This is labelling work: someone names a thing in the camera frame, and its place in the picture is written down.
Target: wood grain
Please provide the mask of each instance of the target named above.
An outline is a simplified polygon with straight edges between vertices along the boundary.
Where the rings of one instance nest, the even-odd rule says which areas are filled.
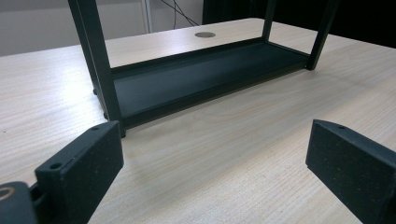
[[[230,21],[107,41],[112,66],[260,36]],[[197,39],[196,32],[217,34]],[[315,32],[270,40],[309,53]],[[125,165],[90,223],[360,223],[306,168],[313,119],[396,149],[396,49],[330,35],[299,71],[129,130]],[[80,46],[0,58],[0,181],[34,169],[105,122]]]

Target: black shelf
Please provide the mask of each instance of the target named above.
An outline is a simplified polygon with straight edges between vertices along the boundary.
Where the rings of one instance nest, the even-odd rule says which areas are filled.
[[[92,85],[106,118],[126,128],[224,94],[315,69],[340,0],[331,0],[310,54],[268,41],[276,0],[268,2],[262,37],[110,68],[95,0],[68,0]]]

